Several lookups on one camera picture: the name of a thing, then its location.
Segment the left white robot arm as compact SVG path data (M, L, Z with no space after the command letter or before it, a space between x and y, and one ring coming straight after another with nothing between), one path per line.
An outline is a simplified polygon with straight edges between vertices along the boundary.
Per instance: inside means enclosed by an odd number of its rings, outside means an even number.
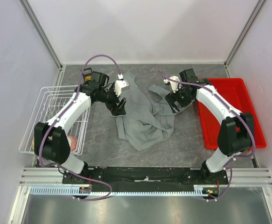
M129 88L122 74L109 83L107 74L85 69L84 82L80 84L65 106L46 122L38 122L34 127L34 153L39 161L46 159L60 165L65 171L73 172L73 179L85 183L89 178L88 164L72 154L72 140L68 132L81 114L93 103L104 103L113 116L125 115L126 99L121 93Z

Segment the grey shirt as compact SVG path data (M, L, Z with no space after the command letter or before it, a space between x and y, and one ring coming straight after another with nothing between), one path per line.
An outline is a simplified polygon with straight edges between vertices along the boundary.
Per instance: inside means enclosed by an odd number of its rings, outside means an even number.
M128 71L123 77L129 89L121 94L126 98L126 115L115 118L118 137L128 141L138 151L168 140L174 132L175 121L175 115L165 100L169 91L151 85L148 90L161 97L161 100L153 101L138 87L133 73Z

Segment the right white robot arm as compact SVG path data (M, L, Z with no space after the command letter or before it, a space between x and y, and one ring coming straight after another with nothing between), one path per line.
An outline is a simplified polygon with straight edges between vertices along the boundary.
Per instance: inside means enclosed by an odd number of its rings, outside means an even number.
M232 161L246 157L244 151L250 150L249 156L255 154L254 117L251 113L243 113L235 108L208 79L198 78L193 69L184 70L179 76L162 77L164 84L171 87L165 100L173 113L197 100L220 125L218 147L201 166L200 178L204 183L212 183Z

